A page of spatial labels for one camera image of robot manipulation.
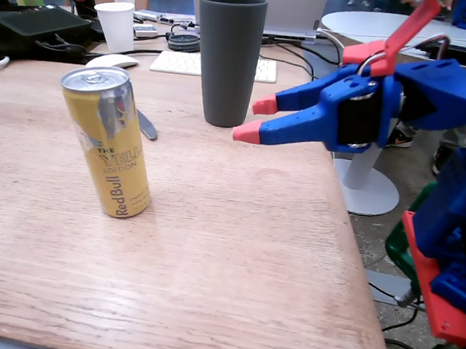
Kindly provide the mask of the blue gripper black motor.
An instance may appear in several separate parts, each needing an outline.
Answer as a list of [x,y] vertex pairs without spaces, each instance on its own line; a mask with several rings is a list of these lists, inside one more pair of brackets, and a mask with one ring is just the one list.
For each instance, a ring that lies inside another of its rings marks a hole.
[[318,142],[329,151],[361,152],[386,147],[391,120],[399,115],[403,86],[393,76],[353,75],[341,66],[318,80],[258,99],[254,115],[288,115],[233,128],[233,139],[256,145]]

